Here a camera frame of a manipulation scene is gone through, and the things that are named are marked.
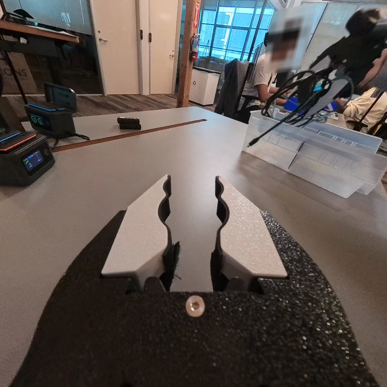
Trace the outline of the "wooden workbench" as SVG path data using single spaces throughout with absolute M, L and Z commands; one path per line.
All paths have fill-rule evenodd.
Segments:
M 53 31 L 43 27 L 29 26 L 17 24 L 13 22 L 0 21 L 0 30 L 4 33 L 17 32 L 33 36 L 51 38 L 55 40 L 67 41 L 71 43 L 79 43 L 79 38 L 75 35 L 63 31 Z

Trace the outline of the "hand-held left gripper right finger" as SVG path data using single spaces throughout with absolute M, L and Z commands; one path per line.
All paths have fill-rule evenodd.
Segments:
M 261 289 L 260 279 L 287 279 L 261 210 L 221 176 L 215 197 L 215 289 Z

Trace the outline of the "brown cardboard box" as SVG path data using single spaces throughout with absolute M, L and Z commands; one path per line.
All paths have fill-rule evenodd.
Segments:
M 25 55 L 22 53 L 8 53 L 8 55 L 25 94 L 36 94 L 36 83 L 32 77 Z M 2 51 L 0 57 L 0 72 L 3 79 L 3 94 L 20 94 L 12 71 L 6 61 L 5 53 Z

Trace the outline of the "person's right hand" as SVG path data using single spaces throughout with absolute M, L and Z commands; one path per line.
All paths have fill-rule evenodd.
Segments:
M 382 70 L 386 65 L 387 60 L 387 49 L 383 49 L 383 51 L 380 54 L 380 57 L 375 59 L 372 62 L 371 69 L 366 73 L 363 80 L 360 83 L 360 88 L 367 88 L 371 87 L 370 84 L 373 81 L 373 79 L 380 73 L 380 70 Z

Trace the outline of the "large glass window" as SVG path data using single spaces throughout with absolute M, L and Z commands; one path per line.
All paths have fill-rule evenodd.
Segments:
M 254 61 L 274 14 L 270 1 L 206 0 L 201 2 L 198 59 Z

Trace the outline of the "black battery charger case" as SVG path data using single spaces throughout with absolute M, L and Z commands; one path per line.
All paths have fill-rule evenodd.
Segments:
M 33 129 L 51 138 L 76 136 L 73 114 L 77 112 L 77 96 L 73 89 L 44 82 L 45 101 L 25 105 Z

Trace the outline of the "clear plastic storage bin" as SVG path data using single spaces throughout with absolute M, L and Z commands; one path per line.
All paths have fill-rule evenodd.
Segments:
M 282 123 L 249 146 L 278 122 L 253 111 L 242 150 L 343 198 L 368 195 L 386 173 L 386 157 L 377 153 L 380 138 L 330 123 Z

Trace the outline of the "black charger case red stripe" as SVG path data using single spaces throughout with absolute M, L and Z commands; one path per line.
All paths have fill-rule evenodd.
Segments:
M 1 133 L 1 186 L 29 186 L 54 164 L 55 158 L 44 135 L 20 131 Z

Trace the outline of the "red fire extinguisher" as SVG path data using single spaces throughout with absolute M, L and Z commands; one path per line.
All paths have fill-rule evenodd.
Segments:
M 189 59 L 191 62 L 196 62 L 199 51 L 200 33 L 193 34 L 190 39 Z

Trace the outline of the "white door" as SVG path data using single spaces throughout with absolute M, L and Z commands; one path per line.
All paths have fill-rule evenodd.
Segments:
M 134 0 L 90 0 L 104 95 L 139 94 Z
M 172 91 L 177 14 L 177 0 L 149 1 L 150 94 Z

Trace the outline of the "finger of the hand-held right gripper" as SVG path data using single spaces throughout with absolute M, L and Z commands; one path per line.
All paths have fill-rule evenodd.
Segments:
M 317 58 L 311 63 L 309 70 L 311 71 L 311 76 L 324 77 L 330 75 L 334 70 L 330 56 Z

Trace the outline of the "white recycling bin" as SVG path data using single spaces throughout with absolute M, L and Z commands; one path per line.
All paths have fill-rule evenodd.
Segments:
M 189 102 L 201 106 L 214 104 L 220 73 L 194 67 L 191 75 Z

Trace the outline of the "wooden post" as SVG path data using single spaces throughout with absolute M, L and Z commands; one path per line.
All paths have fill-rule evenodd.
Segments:
M 201 9 L 200 0 L 187 0 L 181 50 L 181 66 L 177 108 L 188 107 L 193 61 L 190 56 L 191 38 L 197 34 Z

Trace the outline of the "grey jacket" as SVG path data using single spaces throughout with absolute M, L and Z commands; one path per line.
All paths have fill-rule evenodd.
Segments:
M 224 83 L 214 109 L 216 114 L 235 118 L 251 67 L 250 62 L 237 59 L 225 64 Z

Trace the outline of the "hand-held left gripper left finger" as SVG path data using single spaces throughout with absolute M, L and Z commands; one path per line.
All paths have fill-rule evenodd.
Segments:
M 104 278 L 131 278 L 144 288 L 151 277 L 172 276 L 171 176 L 165 175 L 130 204 L 101 270 Z

